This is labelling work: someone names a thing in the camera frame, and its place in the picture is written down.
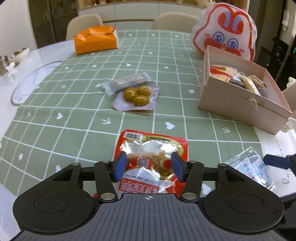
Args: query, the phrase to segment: dining table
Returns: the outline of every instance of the dining table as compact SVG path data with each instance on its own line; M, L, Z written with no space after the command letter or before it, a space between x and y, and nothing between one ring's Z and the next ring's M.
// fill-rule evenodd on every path
M76 55L73 40L60 42L31 51L0 77L0 240L19 231L12 214L17 196L71 163L90 167L113 160L127 129L183 137L189 160L206 167L248 147L261 157L295 154L293 119L271 135L197 108L202 62L189 33L123 30L117 49ZM115 110L117 95L107 96L102 83L144 72L159 87L155 109ZM277 195L296 192L291 172L267 168ZM214 182L204 183L215 188ZM84 189L96 192L93 182Z

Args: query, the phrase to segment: red snack package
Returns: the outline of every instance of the red snack package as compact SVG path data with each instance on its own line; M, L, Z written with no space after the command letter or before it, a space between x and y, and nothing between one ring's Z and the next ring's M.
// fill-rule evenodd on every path
M125 130L121 133L115 158L121 151L128 156L128 165L120 182L115 183L118 194L176 193L184 183L177 181L170 165L173 152L188 160L188 143L184 138Z

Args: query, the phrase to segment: barcode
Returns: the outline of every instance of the barcode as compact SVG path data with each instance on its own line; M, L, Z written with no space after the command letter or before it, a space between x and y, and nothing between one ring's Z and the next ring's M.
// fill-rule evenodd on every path
M124 133L123 137L133 139L133 140L137 140L137 141L142 141L143 135L127 131L126 133Z
M144 157L138 157L137 159L137 167L145 167L148 168L149 159Z

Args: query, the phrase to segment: white bowl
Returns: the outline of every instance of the white bowl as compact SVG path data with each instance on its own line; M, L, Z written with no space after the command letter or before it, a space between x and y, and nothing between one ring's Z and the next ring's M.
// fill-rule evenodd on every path
M22 52L20 52L16 56L11 57L11 59L9 61L10 62L15 62L15 63L20 63L25 58L27 58L29 52L30 52L30 47L27 47L25 50L23 50Z

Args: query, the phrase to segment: blue eye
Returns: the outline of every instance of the blue eye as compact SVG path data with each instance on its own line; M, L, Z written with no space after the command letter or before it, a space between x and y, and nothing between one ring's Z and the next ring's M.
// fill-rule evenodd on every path
M232 38L228 40L227 47L232 49L237 49L239 47L239 43L235 38Z
M221 32L215 32L213 35L213 39L222 44L224 42L224 34Z

